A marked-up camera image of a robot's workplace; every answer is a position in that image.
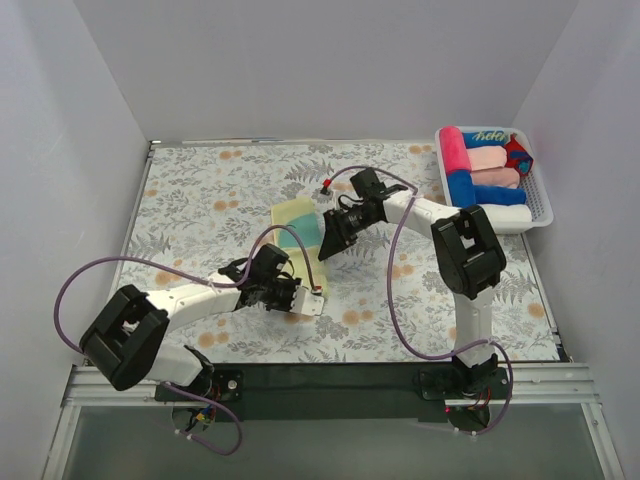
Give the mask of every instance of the teal cloth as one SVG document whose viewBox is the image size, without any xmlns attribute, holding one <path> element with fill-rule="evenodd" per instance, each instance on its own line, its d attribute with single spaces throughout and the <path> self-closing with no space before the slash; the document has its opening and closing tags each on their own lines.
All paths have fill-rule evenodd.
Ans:
<svg viewBox="0 0 640 480">
<path fill-rule="evenodd" d="M 322 243 L 322 235 L 318 228 L 318 220 L 315 213 L 307 213 L 291 220 L 287 225 L 293 227 L 302 240 L 305 248 L 315 247 Z M 278 236 L 278 246 L 280 248 L 300 248 L 296 239 L 289 232 L 283 230 Z"/>
</svg>

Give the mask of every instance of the robotic arm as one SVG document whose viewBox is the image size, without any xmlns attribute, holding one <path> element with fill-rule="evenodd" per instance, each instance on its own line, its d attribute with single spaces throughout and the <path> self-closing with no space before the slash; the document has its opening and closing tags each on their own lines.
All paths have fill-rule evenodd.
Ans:
<svg viewBox="0 0 640 480">
<path fill-rule="evenodd" d="M 360 201 L 324 213 L 320 260 L 349 248 L 358 232 L 377 222 L 400 223 L 412 198 L 405 186 L 380 182 L 371 168 L 351 177 L 351 183 Z M 323 193 L 329 193 L 327 186 Z M 454 296 L 455 349 L 490 338 L 491 301 L 506 259 L 485 212 L 478 206 L 458 209 L 418 198 L 404 225 L 434 242 L 440 274 Z M 467 385 L 482 384 L 497 370 L 497 356 L 493 346 L 481 345 L 453 357 L 453 364 Z"/>
<path fill-rule="evenodd" d="M 209 278 L 211 286 L 188 284 L 148 293 L 124 286 L 82 336 L 80 349 L 116 390 L 126 390 L 147 378 L 206 396 L 213 365 L 191 347 L 162 344 L 165 334 L 207 315 L 257 303 L 267 310 L 320 315 L 322 291 L 311 292 L 299 278 L 283 272 L 288 258 L 274 245 L 262 246 L 251 262 L 247 281 L 236 288 L 212 285 L 240 280 L 246 258 L 220 268 Z"/>
</svg>

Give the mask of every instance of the table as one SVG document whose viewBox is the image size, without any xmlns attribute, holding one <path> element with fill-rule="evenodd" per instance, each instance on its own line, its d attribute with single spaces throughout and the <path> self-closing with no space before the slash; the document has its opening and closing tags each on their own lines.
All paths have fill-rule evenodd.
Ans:
<svg viewBox="0 0 640 480">
<path fill-rule="evenodd" d="M 352 164 L 388 169 L 415 183 L 425 198 L 444 202 L 433 148 L 430 141 L 156 147 L 127 254 L 206 277 L 246 256 L 270 224 L 273 204 L 306 195 L 321 220 L 331 207 L 331 199 L 319 194 L 322 180 Z M 332 188 L 348 194 L 348 176 Z M 329 299 L 318 318 L 245 308 L 199 320 L 165 341 L 192 345 L 214 363 L 415 361 L 393 332 L 386 302 L 394 228 L 376 225 L 355 247 L 328 260 Z M 542 286 L 523 238 L 501 236 L 500 242 L 508 263 L 493 303 L 494 335 L 513 360 L 558 360 Z M 392 276 L 409 342 L 431 354 L 451 350 L 453 298 L 440 279 L 431 242 L 403 231 Z M 153 290 L 184 280 L 128 263 L 118 282 Z"/>
</svg>

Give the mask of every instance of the white basket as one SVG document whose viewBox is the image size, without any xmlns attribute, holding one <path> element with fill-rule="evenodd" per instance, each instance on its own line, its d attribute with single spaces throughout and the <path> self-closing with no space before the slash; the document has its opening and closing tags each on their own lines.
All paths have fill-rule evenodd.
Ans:
<svg viewBox="0 0 640 480">
<path fill-rule="evenodd" d="M 461 132 L 480 132 L 480 131 L 493 131 L 501 130 L 506 132 L 509 136 L 512 133 L 516 134 L 516 140 L 524 147 L 524 149 L 533 157 L 533 168 L 529 175 L 524 177 L 520 182 L 520 188 L 527 192 L 527 206 L 531 210 L 531 222 L 494 222 L 492 224 L 496 233 L 522 233 L 526 232 L 532 227 L 546 227 L 553 221 L 553 211 L 551 210 L 551 203 L 549 203 L 549 197 L 547 191 L 544 188 L 544 182 L 542 181 L 542 173 L 540 172 L 540 165 L 536 161 L 536 156 L 529 144 L 527 136 L 520 130 L 515 128 L 503 128 L 503 127 L 458 127 Z M 438 155 L 438 168 L 440 169 L 440 178 L 442 179 L 442 188 L 444 189 L 444 197 L 447 205 L 453 205 L 451 203 L 451 195 L 449 194 L 449 184 L 447 182 L 447 176 L 444 170 L 444 163 L 442 161 L 442 150 L 440 149 L 440 130 L 436 132 L 436 153 Z"/>
</svg>

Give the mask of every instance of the white wall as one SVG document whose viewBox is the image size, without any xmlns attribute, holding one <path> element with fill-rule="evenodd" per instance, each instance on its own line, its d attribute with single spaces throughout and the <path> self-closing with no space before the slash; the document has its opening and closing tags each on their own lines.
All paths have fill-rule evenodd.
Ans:
<svg viewBox="0 0 640 480">
<path fill-rule="evenodd" d="M 75 0 L 147 138 L 508 125 L 577 0 Z"/>
<path fill-rule="evenodd" d="M 119 251 L 146 141 L 70 0 L 1 0 L 0 59 L 0 476 L 35 479 L 73 358 L 54 297 L 77 266 Z M 109 273 L 70 295 L 74 339 Z"/>
<path fill-rule="evenodd" d="M 569 353 L 591 366 L 640 478 L 640 2 L 581 0 L 518 113 L 555 222 L 534 255 Z"/>
</svg>

